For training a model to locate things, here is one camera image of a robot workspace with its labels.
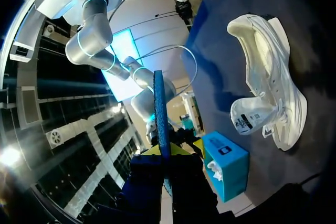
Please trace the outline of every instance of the blue tissue box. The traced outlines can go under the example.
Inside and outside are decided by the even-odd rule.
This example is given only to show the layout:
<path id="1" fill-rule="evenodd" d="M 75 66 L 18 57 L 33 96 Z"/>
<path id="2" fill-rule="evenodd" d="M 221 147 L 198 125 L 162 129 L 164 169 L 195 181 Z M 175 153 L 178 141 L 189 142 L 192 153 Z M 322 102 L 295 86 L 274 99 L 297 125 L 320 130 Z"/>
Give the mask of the blue tissue box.
<path id="1" fill-rule="evenodd" d="M 205 169 L 221 200 L 226 202 L 246 190 L 249 153 L 218 132 L 202 137 L 205 150 Z M 208 164 L 214 160 L 221 168 L 223 180 L 214 178 Z"/>

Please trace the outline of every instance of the air vent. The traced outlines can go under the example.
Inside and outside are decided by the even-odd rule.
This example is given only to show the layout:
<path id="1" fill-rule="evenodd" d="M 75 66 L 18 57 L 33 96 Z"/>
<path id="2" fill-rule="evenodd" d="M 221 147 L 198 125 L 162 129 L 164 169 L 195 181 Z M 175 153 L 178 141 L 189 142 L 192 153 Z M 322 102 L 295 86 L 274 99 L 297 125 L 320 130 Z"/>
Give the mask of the air vent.
<path id="1" fill-rule="evenodd" d="M 17 113 L 21 129 L 41 122 L 35 87 L 19 87 L 16 92 Z"/>
<path id="2" fill-rule="evenodd" d="M 16 48 L 16 52 L 15 52 L 17 55 L 20 55 L 20 56 L 27 56 L 28 54 L 28 49 L 27 48 L 23 48 L 23 47 L 17 47 Z"/>

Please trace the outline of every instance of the white wall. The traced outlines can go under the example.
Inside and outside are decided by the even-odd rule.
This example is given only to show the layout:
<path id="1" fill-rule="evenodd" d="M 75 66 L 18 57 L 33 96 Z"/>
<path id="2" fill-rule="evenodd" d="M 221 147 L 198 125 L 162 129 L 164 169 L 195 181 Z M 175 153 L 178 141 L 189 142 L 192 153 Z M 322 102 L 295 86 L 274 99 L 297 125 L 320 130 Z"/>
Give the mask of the white wall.
<path id="1" fill-rule="evenodd" d="M 176 88 L 182 87 L 184 85 L 189 84 L 189 78 L 182 78 L 180 80 L 173 81 L 173 84 Z M 146 123 L 142 120 L 142 118 L 135 112 L 133 107 L 130 104 L 130 100 L 124 101 L 125 108 L 132 119 L 132 122 L 138 131 L 142 142 L 145 144 L 146 148 L 150 148 L 150 143 L 146 140 Z M 167 104 L 167 113 L 168 117 L 176 123 L 180 123 L 180 115 L 185 115 L 186 111 L 184 105 L 182 104 L 181 97 L 175 97 Z"/>
<path id="2" fill-rule="evenodd" d="M 154 19 L 156 14 L 175 11 L 174 0 L 127 0 L 111 21 L 113 33 L 137 23 Z M 169 13 L 159 17 L 170 16 Z M 183 20 L 178 16 L 156 19 L 130 28 L 140 56 L 166 45 L 184 45 L 189 35 Z M 169 50 L 143 59 L 150 70 L 162 70 L 171 80 L 185 78 L 186 72 L 180 60 L 180 49 Z"/>

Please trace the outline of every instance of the dark gray table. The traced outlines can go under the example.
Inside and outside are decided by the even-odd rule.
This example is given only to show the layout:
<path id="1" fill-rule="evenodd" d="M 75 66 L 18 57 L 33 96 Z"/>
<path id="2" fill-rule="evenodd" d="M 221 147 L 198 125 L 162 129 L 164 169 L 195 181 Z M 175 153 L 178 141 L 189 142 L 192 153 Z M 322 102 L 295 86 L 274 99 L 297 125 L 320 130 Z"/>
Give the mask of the dark gray table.
<path id="1" fill-rule="evenodd" d="M 320 172 L 334 138 L 336 54 L 330 33 L 323 28 L 329 21 L 319 1 L 203 0 L 186 43 L 199 66 L 193 90 L 205 130 L 219 131 L 250 151 L 246 194 L 255 205 L 282 185 L 301 182 Z M 232 19 L 247 13 L 279 18 L 291 47 L 292 78 L 308 101 L 304 131 L 288 152 L 278 150 L 272 137 L 264 139 L 261 131 L 238 135 L 229 118 L 233 101 L 251 94 L 245 83 L 243 50 L 226 27 Z M 195 67 L 187 53 L 183 63 L 191 78 Z"/>

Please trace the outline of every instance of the robotic arm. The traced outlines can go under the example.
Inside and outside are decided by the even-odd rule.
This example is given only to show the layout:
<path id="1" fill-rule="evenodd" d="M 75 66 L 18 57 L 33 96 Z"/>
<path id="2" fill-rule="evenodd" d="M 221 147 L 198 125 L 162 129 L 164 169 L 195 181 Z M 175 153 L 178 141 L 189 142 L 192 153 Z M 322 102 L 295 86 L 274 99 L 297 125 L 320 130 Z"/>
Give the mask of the robotic arm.
<path id="1" fill-rule="evenodd" d="M 107 71 L 121 80 L 131 77 L 143 91 L 132 98 L 131 105 L 147 123 L 147 132 L 154 128 L 154 73 L 143 67 L 134 58 L 127 57 L 124 62 L 105 48 L 112 43 L 112 31 L 107 18 L 108 0 L 86 0 L 82 7 L 84 26 L 66 44 L 66 55 L 76 65 L 90 65 Z M 176 96 L 174 84 L 164 79 L 166 101 Z"/>

